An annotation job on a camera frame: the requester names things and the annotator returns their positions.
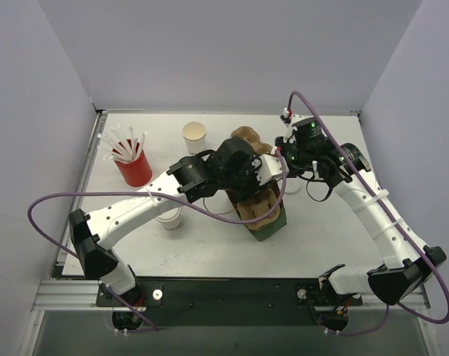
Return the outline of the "white paper coffee cup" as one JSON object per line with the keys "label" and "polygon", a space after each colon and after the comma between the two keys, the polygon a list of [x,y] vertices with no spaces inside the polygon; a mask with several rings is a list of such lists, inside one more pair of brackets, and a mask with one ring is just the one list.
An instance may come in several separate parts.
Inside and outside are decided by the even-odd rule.
{"label": "white paper coffee cup", "polygon": [[156,221],[166,230],[176,230],[182,224],[182,209],[171,209],[157,216]]}

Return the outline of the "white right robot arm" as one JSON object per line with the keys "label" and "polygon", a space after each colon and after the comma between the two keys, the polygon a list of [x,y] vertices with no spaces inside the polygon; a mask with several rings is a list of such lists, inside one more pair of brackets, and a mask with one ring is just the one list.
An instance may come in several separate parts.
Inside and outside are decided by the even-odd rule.
{"label": "white right robot arm", "polygon": [[410,229],[376,181],[369,161],[353,144],[336,147],[318,121],[283,117],[284,136],[275,140],[285,158],[289,177],[310,173],[339,195],[358,217],[382,256],[377,267],[338,267],[327,276],[337,294],[370,292],[383,303],[396,305],[420,287],[440,267],[446,253],[430,247]]}

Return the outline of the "brown pulp cup carrier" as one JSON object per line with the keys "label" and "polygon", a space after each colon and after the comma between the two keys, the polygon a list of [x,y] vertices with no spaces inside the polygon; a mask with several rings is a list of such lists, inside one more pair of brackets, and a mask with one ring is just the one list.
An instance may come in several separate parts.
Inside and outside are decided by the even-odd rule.
{"label": "brown pulp cup carrier", "polygon": [[[235,204],[237,214],[241,220],[254,220],[265,215],[275,204],[280,194],[279,188],[268,188],[259,192],[256,196]],[[283,212],[283,203],[263,220],[245,224],[245,227],[251,232],[257,232],[263,228],[270,227],[275,223]]]}

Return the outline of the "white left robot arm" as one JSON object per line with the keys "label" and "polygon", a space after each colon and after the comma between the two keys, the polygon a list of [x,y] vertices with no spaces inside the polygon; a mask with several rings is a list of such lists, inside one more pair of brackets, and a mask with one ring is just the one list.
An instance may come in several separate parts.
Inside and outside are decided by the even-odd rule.
{"label": "white left robot arm", "polygon": [[70,239],[84,276],[110,287],[121,304],[135,303],[137,279],[113,250],[122,238],[174,208],[192,205],[217,191],[249,198],[286,174],[287,164],[277,149],[259,155],[248,142],[233,137],[215,151],[182,157],[130,199],[89,213],[75,210],[69,216]]}

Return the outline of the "green brown paper bag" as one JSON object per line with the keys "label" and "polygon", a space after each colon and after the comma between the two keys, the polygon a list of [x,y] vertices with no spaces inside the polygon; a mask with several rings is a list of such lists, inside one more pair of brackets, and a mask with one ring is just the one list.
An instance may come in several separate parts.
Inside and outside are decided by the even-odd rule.
{"label": "green brown paper bag", "polygon": [[[279,182],[273,182],[269,188],[255,197],[238,202],[235,197],[226,191],[220,191],[218,197],[203,198],[204,210],[217,216],[231,217],[232,220],[253,220],[265,215],[276,203],[281,191]],[[275,234],[287,224],[287,215],[283,200],[279,207],[263,220],[245,224],[247,231],[259,242]]]}

